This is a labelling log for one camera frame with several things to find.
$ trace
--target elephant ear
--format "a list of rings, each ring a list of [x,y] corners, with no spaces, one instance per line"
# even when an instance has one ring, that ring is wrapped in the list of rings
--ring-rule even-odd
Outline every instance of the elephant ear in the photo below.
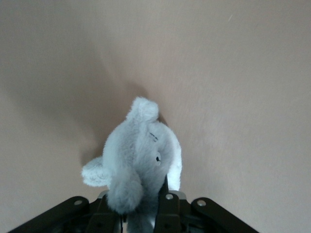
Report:
[[[83,177],[83,182],[93,187],[109,186],[111,182],[111,174],[109,170],[103,166],[102,156],[91,160],[83,166],[81,175]]]
[[[176,135],[173,131],[166,127],[169,135],[169,141],[172,145],[172,156],[173,161],[170,170],[167,174],[169,190],[179,191],[180,188],[180,175],[182,170],[182,158],[181,158],[181,147]]]

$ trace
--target black mount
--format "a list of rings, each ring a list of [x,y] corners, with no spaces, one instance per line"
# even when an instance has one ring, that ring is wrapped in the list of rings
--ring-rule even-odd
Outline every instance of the black mount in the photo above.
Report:
[[[107,191],[89,203],[73,197],[51,208],[9,233],[122,233],[126,216],[107,206]],[[167,179],[159,192],[154,233],[258,233],[208,198],[191,204],[186,195],[168,190]]]

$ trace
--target plush toy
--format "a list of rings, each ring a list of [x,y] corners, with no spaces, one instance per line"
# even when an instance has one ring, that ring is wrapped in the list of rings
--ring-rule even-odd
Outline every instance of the plush toy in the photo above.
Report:
[[[108,186],[108,206],[127,214],[129,233],[153,232],[166,175],[170,190],[180,187],[181,148],[158,117],[155,102],[136,98],[126,120],[108,137],[103,156],[82,170],[84,183]]]

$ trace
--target metal screw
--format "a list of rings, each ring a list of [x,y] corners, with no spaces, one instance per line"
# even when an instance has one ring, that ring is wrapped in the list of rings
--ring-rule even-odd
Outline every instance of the metal screw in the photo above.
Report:
[[[165,196],[165,198],[167,199],[167,200],[172,200],[173,199],[173,195],[172,194],[167,194],[166,196]]]
[[[198,201],[197,201],[197,204],[198,204],[199,206],[206,206],[206,202],[203,201],[203,200],[198,200]]]
[[[82,203],[81,200],[76,200],[76,201],[74,202],[74,205],[80,205],[81,203]]]

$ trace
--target elephant eye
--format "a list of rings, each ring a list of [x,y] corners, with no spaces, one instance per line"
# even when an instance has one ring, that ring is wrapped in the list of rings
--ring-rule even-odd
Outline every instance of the elephant eye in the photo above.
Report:
[[[161,155],[159,152],[158,152],[158,156],[156,157],[156,165],[157,166],[161,165]]]

